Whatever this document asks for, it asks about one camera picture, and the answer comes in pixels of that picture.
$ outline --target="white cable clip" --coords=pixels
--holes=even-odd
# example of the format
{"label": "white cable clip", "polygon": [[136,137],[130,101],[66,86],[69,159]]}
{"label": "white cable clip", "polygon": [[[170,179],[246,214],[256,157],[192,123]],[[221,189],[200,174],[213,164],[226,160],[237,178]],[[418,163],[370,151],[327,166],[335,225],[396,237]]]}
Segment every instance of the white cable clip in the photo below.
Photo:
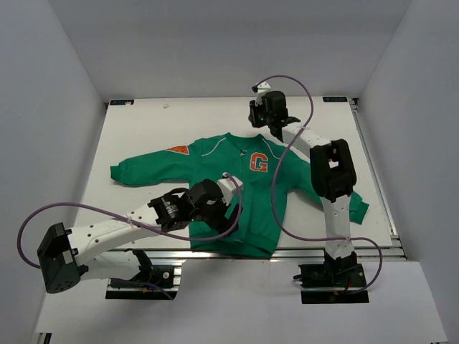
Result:
{"label": "white cable clip", "polygon": [[127,224],[129,224],[131,226],[131,229],[134,231],[136,228],[134,227],[133,223],[132,223],[132,216],[131,215],[127,215],[126,216],[128,218],[128,220],[126,221]]}

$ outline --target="white table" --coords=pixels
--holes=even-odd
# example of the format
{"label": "white table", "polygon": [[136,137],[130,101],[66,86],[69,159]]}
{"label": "white table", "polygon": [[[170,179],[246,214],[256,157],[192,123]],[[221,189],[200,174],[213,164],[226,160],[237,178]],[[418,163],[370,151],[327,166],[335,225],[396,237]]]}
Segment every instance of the white table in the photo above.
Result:
{"label": "white table", "polygon": [[[177,187],[176,183],[163,183],[157,186],[129,188],[114,183],[110,179],[110,166],[132,156],[175,145],[186,145],[198,138],[226,132],[246,137],[262,133],[267,139],[279,143],[270,136],[267,128],[251,127],[247,119],[250,99],[252,98],[142,99],[134,100],[132,105],[109,106],[82,202],[124,214]],[[290,97],[287,102],[290,115],[301,120],[307,118],[310,109],[307,98]],[[311,129],[332,140],[347,140],[358,178],[354,189],[370,204],[364,223],[351,224],[352,235],[369,237],[383,247],[390,247],[392,242],[386,210],[372,178],[349,104],[325,103],[322,97],[314,97],[314,103],[316,111],[310,124]],[[102,219],[103,215],[82,210],[78,214],[77,224],[90,224]],[[325,236],[322,210],[313,206],[301,192],[289,194],[284,225],[300,236]],[[189,235],[188,229],[175,233]],[[354,244],[358,247],[371,246],[368,242]],[[144,249],[186,249],[189,248],[189,242],[161,236],[142,239],[126,246]],[[323,242],[300,242],[282,233],[278,248],[295,247],[323,247]]]}

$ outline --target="white stripe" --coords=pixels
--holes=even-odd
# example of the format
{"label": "white stripe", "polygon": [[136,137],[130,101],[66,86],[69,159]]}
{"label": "white stripe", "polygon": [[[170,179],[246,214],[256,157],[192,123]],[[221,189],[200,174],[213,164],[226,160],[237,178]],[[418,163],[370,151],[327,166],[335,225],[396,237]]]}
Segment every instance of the white stripe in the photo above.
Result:
{"label": "white stripe", "polygon": [[223,140],[226,140],[227,138],[223,138],[221,139],[220,141],[217,142],[217,144],[215,145],[214,149],[212,149],[210,152],[208,153],[205,153],[205,154],[202,154],[201,156],[208,156],[210,153],[212,153],[213,151],[215,151],[218,147],[218,145],[220,144],[220,142],[222,142]]}
{"label": "white stripe", "polygon": [[268,148],[270,149],[270,152],[271,152],[271,154],[273,155],[273,157],[274,157],[274,158],[276,158],[276,159],[278,159],[278,160],[280,160],[280,159],[279,159],[277,156],[275,156],[275,155],[274,155],[274,153],[273,153],[273,150],[271,149],[271,146],[270,146],[270,144],[269,144],[268,142],[266,142],[266,140],[265,140],[265,139],[263,139],[263,141],[266,143],[266,145],[267,145],[267,146],[268,146]]}

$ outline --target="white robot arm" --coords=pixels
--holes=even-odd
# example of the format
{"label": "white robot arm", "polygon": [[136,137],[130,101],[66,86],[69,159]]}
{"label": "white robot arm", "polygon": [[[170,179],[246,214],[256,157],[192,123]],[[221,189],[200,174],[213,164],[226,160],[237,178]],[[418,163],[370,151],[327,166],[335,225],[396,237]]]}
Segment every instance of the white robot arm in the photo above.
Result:
{"label": "white robot arm", "polygon": [[[284,143],[289,143],[301,129],[301,124],[290,124],[282,128],[282,138]],[[297,148],[301,153],[311,159],[311,152],[314,148],[321,149],[322,147],[332,148],[332,142],[318,134],[314,133],[309,128],[306,128],[301,136],[295,141],[293,147]],[[329,161],[330,168],[335,165],[334,161]],[[315,166],[314,161],[311,161],[311,169]],[[351,224],[349,221],[349,204],[351,196],[343,194],[341,196],[333,195],[332,197],[321,196],[323,214],[325,216],[325,233],[329,237],[344,237],[351,236]],[[325,252],[332,258],[345,258],[354,252],[354,246],[349,240],[333,240],[325,243]]]}
{"label": "white robot arm", "polygon": [[[281,91],[272,91],[267,82],[254,86],[252,90],[256,93],[256,99],[249,104],[249,121],[252,126],[261,128],[267,125],[278,140],[292,142],[298,132],[303,130],[303,124],[288,115],[285,95]],[[323,276],[321,286],[339,285],[349,279],[358,265],[354,247],[349,240],[349,204],[356,184],[349,146],[345,140],[331,141],[306,128],[293,141],[293,147],[310,158],[311,183],[323,205],[326,238],[333,238],[326,241],[323,266],[312,271],[312,274],[319,271]],[[304,282],[308,276],[303,274],[302,278]],[[316,285],[316,278],[312,277],[311,280]]]}
{"label": "white robot arm", "polygon": [[[235,177],[233,179],[242,189],[242,182]],[[130,280],[139,274],[150,276],[145,273],[151,268],[145,252],[107,251],[145,237],[155,237],[161,232],[183,229],[191,221],[204,221],[220,234],[225,233],[237,218],[239,205],[228,219],[225,217],[236,193],[235,185],[228,178],[222,178],[216,183],[204,179],[190,190],[174,189],[130,211],[126,214],[131,219],[129,223],[109,219],[68,229],[62,223],[51,226],[37,250],[46,291],[63,292],[80,280],[114,277]],[[136,221],[157,226],[161,229],[160,233],[144,229],[136,225]]]}

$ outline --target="green sweatshirt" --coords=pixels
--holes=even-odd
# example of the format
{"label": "green sweatshirt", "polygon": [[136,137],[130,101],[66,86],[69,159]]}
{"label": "green sweatshirt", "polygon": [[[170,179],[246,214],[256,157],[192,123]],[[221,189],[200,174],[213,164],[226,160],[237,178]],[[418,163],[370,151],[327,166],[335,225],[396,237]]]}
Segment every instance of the green sweatshirt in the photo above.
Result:
{"label": "green sweatshirt", "polygon": [[[191,248],[223,254],[269,257],[278,245],[280,236],[280,229],[271,211],[270,187],[284,149],[262,135],[240,138],[227,133],[201,138],[188,146],[177,146],[126,159],[118,166],[110,167],[111,178],[128,186],[151,185],[163,181],[186,181],[193,186],[205,178],[217,181],[224,172],[228,172],[244,183],[244,211],[239,221],[239,230],[218,241],[191,242]],[[293,189],[300,189],[314,201],[321,202],[311,185],[309,163],[289,151],[276,183],[276,207],[282,221],[287,194]],[[233,199],[228,216],[238,201],[237,197]],[[361,224],[367,209],[368,204],[354,193],[349,208],[351,221]],[[218,234],[203,222],[191,223],[189,233],[192,238]]]}

